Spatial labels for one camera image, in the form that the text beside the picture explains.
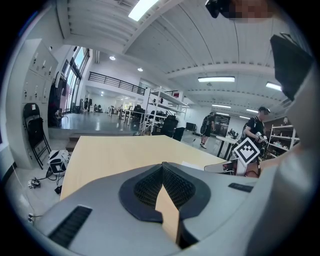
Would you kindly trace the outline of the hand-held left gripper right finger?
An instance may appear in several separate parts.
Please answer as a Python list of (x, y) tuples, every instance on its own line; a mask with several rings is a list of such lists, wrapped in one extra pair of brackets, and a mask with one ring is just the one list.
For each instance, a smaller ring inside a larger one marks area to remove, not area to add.
[(246, 209), (258, 179), (164, 162), (162, 183), (177, 207), (177, 255), (245, 256), (255, 221)]

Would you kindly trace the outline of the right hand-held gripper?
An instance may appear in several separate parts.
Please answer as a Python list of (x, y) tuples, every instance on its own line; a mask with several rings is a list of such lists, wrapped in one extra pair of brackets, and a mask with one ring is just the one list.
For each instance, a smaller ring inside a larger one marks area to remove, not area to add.
[(260, 150), (255, 143), (246, 138), (232, 147), (227, 162), (206, 165), (204, 171), (231, 176), (259, 177), (261, 174), (259, 154)]

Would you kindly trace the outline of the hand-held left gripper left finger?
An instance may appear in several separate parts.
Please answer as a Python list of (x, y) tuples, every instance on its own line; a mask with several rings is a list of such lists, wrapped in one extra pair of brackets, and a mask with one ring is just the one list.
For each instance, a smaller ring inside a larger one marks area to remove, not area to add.
[(160, 223), (140, 221), (121, 204), (119, 190), (144, 166), (95, 179), (50, 208), (37, 224), (56, 255), (173, 256), (180, 248)]

